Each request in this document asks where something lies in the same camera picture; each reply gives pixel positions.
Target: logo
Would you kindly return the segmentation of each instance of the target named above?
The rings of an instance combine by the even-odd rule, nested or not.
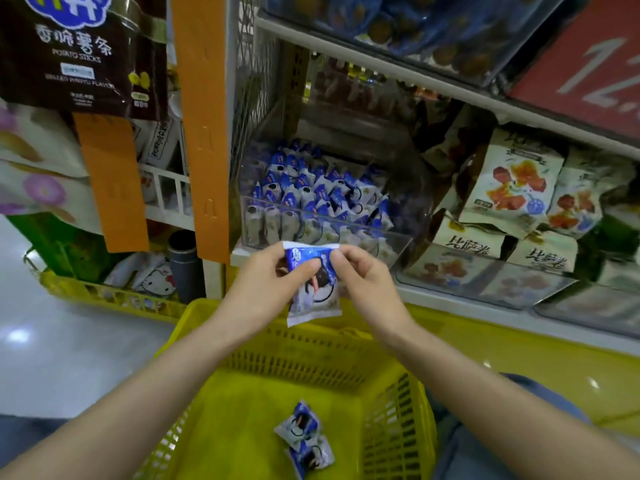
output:
[[[77,30],[99,27],[107,19],[111,0],[25,0],[34,12],[61,27]]]

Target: hand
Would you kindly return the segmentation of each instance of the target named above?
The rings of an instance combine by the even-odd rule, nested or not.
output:
[[[231,290],[215,313],[238,332],[244,342],[264,329],[291,300],[294,293],[320,269],[320,259],[302,263],[282,277],[276,270],[284,265],[282,242],[254,253],[242,266]]]
[[[346,244],[331,251],[330,257],[338,278],[349,290],[353,306],[375,333],[393,332],[412,322],[386,264],[365,250]]]

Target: plastic basket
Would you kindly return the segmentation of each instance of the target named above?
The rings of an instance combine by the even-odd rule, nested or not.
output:
[[[217,304],[192,302],[161,352]],[[322,420],[336,458],[310,478],[430,478],[436,431],[420,382],[370,335],[281,320],[222,364],[134,478],[294,479],[273,428],[300,399]]]
[[[87,283],[66,276],[58,276],[50,269],[41,271],[29,257],[33,250],[33,248],[28,250],[22,260],[38,282],[57,298],[103,306],[112,310],[171,323],[178,323],[187,308],[186,305],[179,301],[155,298],[130,290],[121,290],[107,285]]]

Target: red price sign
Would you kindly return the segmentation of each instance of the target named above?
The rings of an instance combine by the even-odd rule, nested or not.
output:
[[[640,0],[593,0],[514,99],[640,139]]]

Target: glass display case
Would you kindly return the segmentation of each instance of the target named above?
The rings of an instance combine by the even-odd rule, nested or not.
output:
[[[270,15],[486,86],[563,0],[262,0]]]
[[[297,128],[285,128],[287,111],[300,113]],[[283,139],[289,135],[296,138]],[[241,161],[243,243],[341,242],[393,266],[428,226],[430,178],[404,126],[308,98],[283,99]]]

